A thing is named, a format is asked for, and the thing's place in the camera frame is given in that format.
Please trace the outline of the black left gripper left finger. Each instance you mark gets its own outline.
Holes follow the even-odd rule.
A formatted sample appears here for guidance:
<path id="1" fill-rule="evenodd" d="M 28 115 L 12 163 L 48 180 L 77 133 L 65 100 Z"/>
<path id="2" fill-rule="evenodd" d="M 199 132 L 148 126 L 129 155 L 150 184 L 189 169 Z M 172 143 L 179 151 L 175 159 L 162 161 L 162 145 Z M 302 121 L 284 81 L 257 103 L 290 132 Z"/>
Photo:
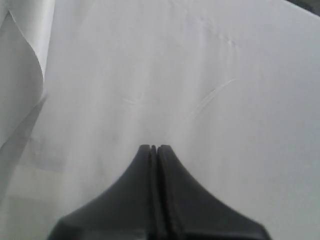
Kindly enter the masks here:
<path id="1" fill-rule="evenodd" d="M 141 145 L 130 165 L 106 191 L 62 217 L 50 240 L 161 240 L 155 146 Z"/>

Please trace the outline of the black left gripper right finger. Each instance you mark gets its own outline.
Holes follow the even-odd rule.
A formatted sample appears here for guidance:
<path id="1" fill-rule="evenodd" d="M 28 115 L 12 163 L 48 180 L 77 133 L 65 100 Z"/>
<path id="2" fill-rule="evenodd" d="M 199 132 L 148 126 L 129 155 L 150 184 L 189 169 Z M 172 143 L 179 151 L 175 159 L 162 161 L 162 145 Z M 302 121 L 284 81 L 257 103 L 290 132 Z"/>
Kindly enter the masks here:
<path id="1" fill-rule="evenodd" d="M 157 176 L 170 240 L 269 240 L 266 228 L 209 193 L 169 145 L 157 149 Z"/>

